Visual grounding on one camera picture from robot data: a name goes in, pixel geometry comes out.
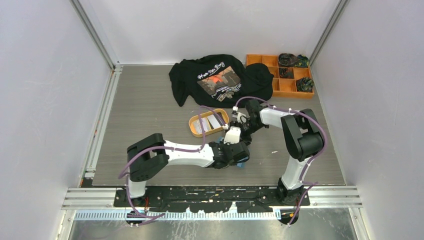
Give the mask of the yellow oval tray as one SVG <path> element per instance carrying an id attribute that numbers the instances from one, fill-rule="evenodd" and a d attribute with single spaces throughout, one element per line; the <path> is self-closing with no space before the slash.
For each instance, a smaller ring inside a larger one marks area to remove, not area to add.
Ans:
<path id="1" fill-rule="evenodd" d="M 204 134 L 207 136 L 223 131 L 223 125 L 229 123 L 230 118 L 224 109 L 216 108 L 213 111 L 218 115 L 218 117 L 216 117 L 212 111 L 208 111 L 200 114 L 201 121 L 199 121 L 198 115 L 193 116 L 188 121 L 189 129 L 195 137 L 203 137 L 202 126 Z"/>

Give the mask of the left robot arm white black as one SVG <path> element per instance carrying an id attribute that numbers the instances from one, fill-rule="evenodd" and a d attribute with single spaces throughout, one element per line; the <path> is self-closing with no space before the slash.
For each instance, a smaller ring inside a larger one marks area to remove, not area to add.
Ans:
<path id="1" fill-rule="evenodd" d="M 243 141 L 178 144 L 165 140 L 161 133 L 154 133 L 130 145 L 126 153 L 127 164 L 119 177 L 127 176 L 129 190 L 126 200 L 135 207 L 141 206 L 146 200 L 147 181 L 167 166 L 192 165 L 222 169 L 250 158 L 248 146 Z"/>

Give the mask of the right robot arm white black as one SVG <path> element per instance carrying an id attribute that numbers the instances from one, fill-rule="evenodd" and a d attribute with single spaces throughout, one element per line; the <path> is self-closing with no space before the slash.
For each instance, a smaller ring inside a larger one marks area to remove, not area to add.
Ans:
<path id="1" fill-rule="evenodd" d="M 279 178 L 276 198 L 283 205 L 291 205 L 304 192 L 304 178 L 310 164 L 327 146 L 327 135 L 318 123 L 314 112 L 281 109 L 260 99 L 252 98 L 244 106 L 247 114 L 232 108 L 234 126 L 241 129 L 240 140 L 249 144 L 251 135 L 262 128 L 274 126 L 282 129 L 289 160 Z"/>

